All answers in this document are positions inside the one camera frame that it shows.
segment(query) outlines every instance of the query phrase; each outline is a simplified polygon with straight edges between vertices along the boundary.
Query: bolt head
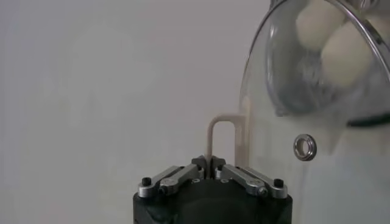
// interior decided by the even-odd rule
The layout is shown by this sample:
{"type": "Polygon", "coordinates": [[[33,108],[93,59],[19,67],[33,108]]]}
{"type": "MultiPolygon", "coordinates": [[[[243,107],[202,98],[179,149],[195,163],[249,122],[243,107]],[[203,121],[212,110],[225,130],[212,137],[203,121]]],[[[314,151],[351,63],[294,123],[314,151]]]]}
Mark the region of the bolt head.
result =
{"type": "Polygon", "coordinates": [[[281,179],[274,179],[274,186],[277,188],[283,188],[285,186],[285,182],[281,179]]]}
{"type": "Polygon", "coordinates": [[[142,186],[148,187],[150,185],[152,185],[152,179],[150,177],[142,178],[142,186]]]}

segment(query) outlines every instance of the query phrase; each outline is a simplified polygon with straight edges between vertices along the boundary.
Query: metal eyelet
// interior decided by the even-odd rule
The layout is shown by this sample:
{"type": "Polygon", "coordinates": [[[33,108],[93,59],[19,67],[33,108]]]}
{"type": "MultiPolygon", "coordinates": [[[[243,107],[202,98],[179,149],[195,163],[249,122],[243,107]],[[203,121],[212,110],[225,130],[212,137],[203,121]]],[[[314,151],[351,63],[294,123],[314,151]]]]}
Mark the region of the metal eyelet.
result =
{"type": "Polygon", "coordinates": [[[310,135],[299,135],[294,141],[294,154],[301,161],[311,161],[317,155],[317,144],[310,135]]]}

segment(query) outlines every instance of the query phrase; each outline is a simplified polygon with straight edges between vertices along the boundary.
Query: metal bracket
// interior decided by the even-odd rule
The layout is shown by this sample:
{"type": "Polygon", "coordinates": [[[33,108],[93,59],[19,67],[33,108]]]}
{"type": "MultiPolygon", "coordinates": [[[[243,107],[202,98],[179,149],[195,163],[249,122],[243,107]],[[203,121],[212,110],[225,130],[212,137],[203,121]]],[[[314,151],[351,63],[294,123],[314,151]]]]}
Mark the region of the metal bracket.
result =
{"type": "Polygon", "coordinates": [[[166,170],[164,170],[162,173],[156,175],[151,179],[151,183],[147,186],[140,183],[138,185],[138,196],[141,198],[148,198],[153,197],[157,194],[157,189],[160,186],[160,182],[162,179],[171,176],[172,174],[178,172],[180,170],[180,167],[172,166],[166,170]]]}
{"type": "Polygon", "coordinates": [[[172,195],[179,191],[179,187],[188,180],[198,179],[201,174],[198,170],[197,165],[190,164],[182,168],[179,172],[173,176],[164,178],[160,182],[158,189],[159,193],[163,195],[172,195]]]}
{"type": "Polygon", "coordinates": [[[224,165],[222,168],[221,179],[232,179],[236,181],[242,187],[245,187],[248,194],[253,196],[266,197],[268,194],[268,190],[263,181],[253,178],[242,170],[229,164],[224,165]]]}
{"type": "Polygon", "coordinates": [[[273,198],[287,198],[287,186],[284,184],[282,180],[272,180],[269,177],[253,170],[250,167],[242,168],[243,172],[258,178],[266,185],[267,190],[271,193],[271,197],[273,198]]]}

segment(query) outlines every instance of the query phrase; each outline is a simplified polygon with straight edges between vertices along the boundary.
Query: white ball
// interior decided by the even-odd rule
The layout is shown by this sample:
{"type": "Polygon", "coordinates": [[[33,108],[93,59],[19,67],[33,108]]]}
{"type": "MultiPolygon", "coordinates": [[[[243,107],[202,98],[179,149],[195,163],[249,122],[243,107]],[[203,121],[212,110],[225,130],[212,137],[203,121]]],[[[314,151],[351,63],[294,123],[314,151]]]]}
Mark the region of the white ball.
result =
{"type": "MultiPolygon", "coordinates": [[[[367,19],[384,38],[390,37],[389,24],[379,17],[367,19]]],[[[322,72],[334,85],[346,87],[369,72],[374,62],[371,49],[351,22],[340,27],[329,38],[322,53],[322,72]]]]}
{"type": "Polygon", "coordinates": [[[345,16],[325,0],[311,0],[296,20],[300,44],[311,51],[320,51],[330,35],[343,24],[345,16]]]}

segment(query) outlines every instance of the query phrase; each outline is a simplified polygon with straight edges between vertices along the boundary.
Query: transparent plastic dome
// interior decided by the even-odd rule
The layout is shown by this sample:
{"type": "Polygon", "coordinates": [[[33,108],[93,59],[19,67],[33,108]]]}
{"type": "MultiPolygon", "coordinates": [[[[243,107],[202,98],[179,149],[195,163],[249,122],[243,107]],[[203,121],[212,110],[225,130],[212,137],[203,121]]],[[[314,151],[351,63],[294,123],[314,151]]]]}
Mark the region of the transparent plastic dome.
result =
{"type": "Polygon", "coordinates": [[[390,220],[390,1],[367,2],[277,1],[250,50],[248,163],[285,180],[295,224],[390,220]]]}

